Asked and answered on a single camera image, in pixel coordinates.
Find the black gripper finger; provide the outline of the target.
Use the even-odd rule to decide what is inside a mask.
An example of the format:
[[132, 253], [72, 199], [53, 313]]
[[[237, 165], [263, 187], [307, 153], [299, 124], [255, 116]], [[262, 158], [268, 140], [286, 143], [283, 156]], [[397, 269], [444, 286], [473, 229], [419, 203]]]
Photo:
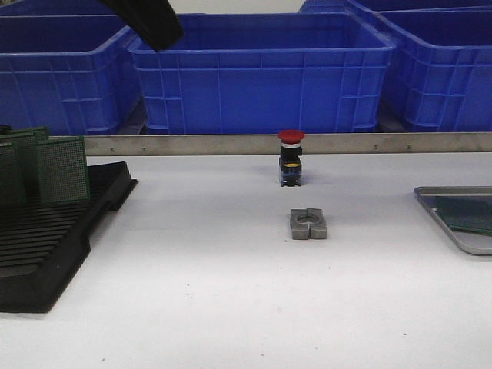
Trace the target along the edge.
[[166, 0], [103, 0], [151, 49], [164, 51], [183, 37], [175, 10]]

